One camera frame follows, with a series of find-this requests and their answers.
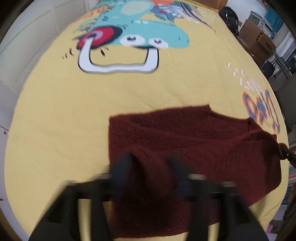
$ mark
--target cartoon eye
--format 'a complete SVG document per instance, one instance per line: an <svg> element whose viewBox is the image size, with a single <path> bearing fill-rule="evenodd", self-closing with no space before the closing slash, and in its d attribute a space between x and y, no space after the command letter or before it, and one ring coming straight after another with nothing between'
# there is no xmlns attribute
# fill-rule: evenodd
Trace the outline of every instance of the cartoon eye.
<svg viewBox="0 0 296 241"><path fill-rule="evenodd" d="M120 39L120 43L126 46L139 46L145 43L141 35L126 35Z"/></svg>
<svg viewBox="0 0 296 241"><path fill-rule="evenodd" d="M168 43L162 39L149 39L148 41L153 47L157 48L157 49L164 49L168 47Z"/></svg>

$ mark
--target black bag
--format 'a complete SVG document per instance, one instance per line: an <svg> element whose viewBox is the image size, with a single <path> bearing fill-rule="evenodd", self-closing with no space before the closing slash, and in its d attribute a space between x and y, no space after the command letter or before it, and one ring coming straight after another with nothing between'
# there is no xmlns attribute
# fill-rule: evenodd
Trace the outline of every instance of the black bag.
<svg viewBox="0 0 296 241"><path fill-rule="evenodd" d="M275 71L275 61L266 63L261 67L261 72L264 74L265 78L268 80Z"/></svg>
<svg viewBox="0 0 296 241"><path fill-rule="evenodd" d="M234 36L239 34L239 18L235 11L230 7L224 7L219 12L220 17L226 23L227 28L233 33Z"/></svg>

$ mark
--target cartoon character print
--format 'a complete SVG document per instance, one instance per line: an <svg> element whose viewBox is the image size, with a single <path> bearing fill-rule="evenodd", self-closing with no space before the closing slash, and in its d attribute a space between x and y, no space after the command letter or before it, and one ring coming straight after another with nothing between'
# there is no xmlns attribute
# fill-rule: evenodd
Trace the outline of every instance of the cartoon character print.
<svg viewBox="0 0 296 241"><path fill-rule="evenodd" d="M164 21L168 20L174 22L175 18L185 17L189 20L195 21L196 23L203 23L209 26L206 22L202 21L199 17L196 16L198 15L202 17L197 8L191 8L189 4L184 2L176 1L168 5L158 4L154 6L151 12L154 13L155 17Z"/></svg>
<svg viewBox="0 0 296 241"><path fill-rule="evenodd" d="M153 12L154 2L148 0L113 0L97 4L108 6L93 21L85 35L77 37L79 67L87 73L142 72L151 73L159 64L159 49L186 48L189 46L188 35L172 22L141 20L147 13ZM123 45L144 49L146 59L142 64L94 64L90 51L109 45Z"/></svg>

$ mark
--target fuzzy knit fabric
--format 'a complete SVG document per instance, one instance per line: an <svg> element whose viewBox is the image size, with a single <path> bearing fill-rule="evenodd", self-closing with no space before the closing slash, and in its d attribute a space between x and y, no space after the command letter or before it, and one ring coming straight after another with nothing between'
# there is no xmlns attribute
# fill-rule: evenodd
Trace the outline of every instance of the fuzzy knit fabric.
<svg viewBox="0 0 296 241"><path fill-rule="evenodd" d="M223 116L209 105L111 117L110 164L124 152L135 160L124 197L113 200L110 217L113 236L123 238L188 231L193 204L175 194L169 155L178 155L192 173L210 181L234 181L248 206L279 186L280 160L285 159L276 135L251 118ZM210 207L214 224L219 206L213 201Z"/></svg>

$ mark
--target yellow blanket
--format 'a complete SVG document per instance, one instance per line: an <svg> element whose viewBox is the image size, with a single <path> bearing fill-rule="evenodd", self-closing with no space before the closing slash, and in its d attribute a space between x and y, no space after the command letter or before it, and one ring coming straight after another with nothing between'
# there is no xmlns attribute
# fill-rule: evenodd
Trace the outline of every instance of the yellow blanket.
<svg viewBox="0 0 296 241"><path fill-rule="evenodd" d="M30 234L65 180L105 171L109 116L204 104L251 116L288 144L270 85L216 11L173 0L100 2L53 42L19 98L5 158L16 218ZM251 207L264 228L287 188L288 162L281 167L280 186Z"/></svg>

